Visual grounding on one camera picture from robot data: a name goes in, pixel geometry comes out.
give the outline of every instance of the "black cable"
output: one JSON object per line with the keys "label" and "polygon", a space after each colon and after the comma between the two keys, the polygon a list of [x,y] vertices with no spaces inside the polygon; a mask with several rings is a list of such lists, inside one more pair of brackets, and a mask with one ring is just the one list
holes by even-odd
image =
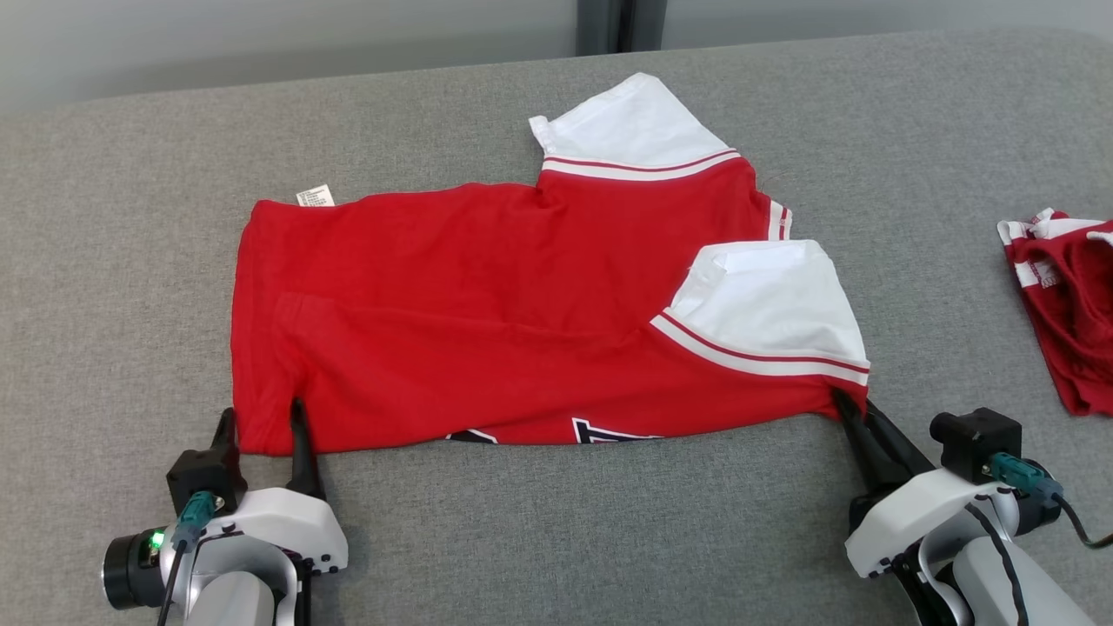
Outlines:
{"label": "black cable", "polygon": [[1051,499],[1058,502],[1058,506],[1063,507],[1063,510],[1066,511],[1066,517],[1071,518],[1071,524],[1074,525],[1074,531],[1078,535],[1078,539],[1082,540],[1083,546],[1092,550],[1100,550],[1102,548],[1113,546],[1113,532],[1096,541],[1092,541],[1090,536],[1086,535],[1086,529],[1082,527],[1082,520],[1078,519],[1078,513],[1074,512],[1074,507],[1072,507],[1066,499],[1058,493],[1054,493]]}
{"label": "black cable", "polygon": [[162,608],[158,610],[158,626],[166,626],[166,616],[170,613],[170,604],[174,601],[174,584],[178,580],[178,568],[181,567],[181,555],[186,554],[186,540],[178,541],[178,547],[174,549],[174,565],[170,566],[170,575],[166,578],[166,597],[162,598]]}
{"label": "black cable", "polygon": [[1005,541],[1001,538],[1001,535],[997,535],[997,529],[993,527],[989,518],[985,517],[985,513],[975,507],[973,502],[966,505],[966,510],[974,516],[974,519],[978,520],[982,528],[989,535],[993,547],[997,548],[997,554],[1001,555],[1001,564],[1005,566],[1005,576],[1008,577],[1008,581],[1013,585],[1013,604],[1016,605],[1016,626],[1028,626],[1028,609],[1025,608],[1024,595],[1021,594],[1021,579],[1016,576],[1016,568],[1013,567],[1013,557],[1008,555]]}

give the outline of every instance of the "gray fabric surface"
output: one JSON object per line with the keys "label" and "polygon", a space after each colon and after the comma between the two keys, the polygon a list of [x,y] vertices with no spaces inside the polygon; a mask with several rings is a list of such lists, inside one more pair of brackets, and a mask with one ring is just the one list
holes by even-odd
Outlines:
{"label": "gray fabric surface", "polygon": [[[240,228],[259,197],[531,182],[531,115],[633,71],[752,160],[834,258],[871,397],[932,457],[942,410],[1025,424],[1095,531],[1113,422],[1064,412],[994,224],[1113,214],[1113,46],[917,33],[129,97],[0,123],[0,623],[150,624],[104,549],[170,520],[164,473],[229,401]],[[254,487],[288,464],[246,458]],[[860,491],[815,417],[597,447],[436,442],[323,459],[352,567],[317,624],[910,624],[843,554]],[[1113,552],[1021,545],[1096,622]]]}

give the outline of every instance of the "white care label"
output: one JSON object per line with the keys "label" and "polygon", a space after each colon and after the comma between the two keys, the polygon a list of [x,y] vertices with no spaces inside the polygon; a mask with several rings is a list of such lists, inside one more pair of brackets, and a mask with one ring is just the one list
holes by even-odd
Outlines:
{"label": "white care label", "polygon": [[322,185],[312,189],[306,189],[297,195],[299,206],[336,206],[333,202],[333,194],[328,192],[328,185]]}

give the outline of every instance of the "gray wall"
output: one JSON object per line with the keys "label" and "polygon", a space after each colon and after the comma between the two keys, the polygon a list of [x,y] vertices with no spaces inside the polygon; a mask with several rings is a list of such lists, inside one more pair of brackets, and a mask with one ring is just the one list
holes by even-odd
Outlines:
{"label": "gray wall", "polygon": [[[666,48],[988,25],[1113,39],[1113,0],[671,0]],[[0,0],[0,113],[571,56],[575,0]]]}

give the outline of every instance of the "garment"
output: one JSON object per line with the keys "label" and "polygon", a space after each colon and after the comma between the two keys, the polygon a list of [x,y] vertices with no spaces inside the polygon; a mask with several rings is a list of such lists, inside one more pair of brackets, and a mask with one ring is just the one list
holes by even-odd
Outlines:
{"label": "garment", "polygon": [[1063,404],[1113,414],[1113,221],[1048,208],[997,232]]}
{"label": "garment", "polygon": [[530,120],[536,186],[259,202],[233,299],[245,452],[673,437],[865,402],[834,265],[656,78]]}

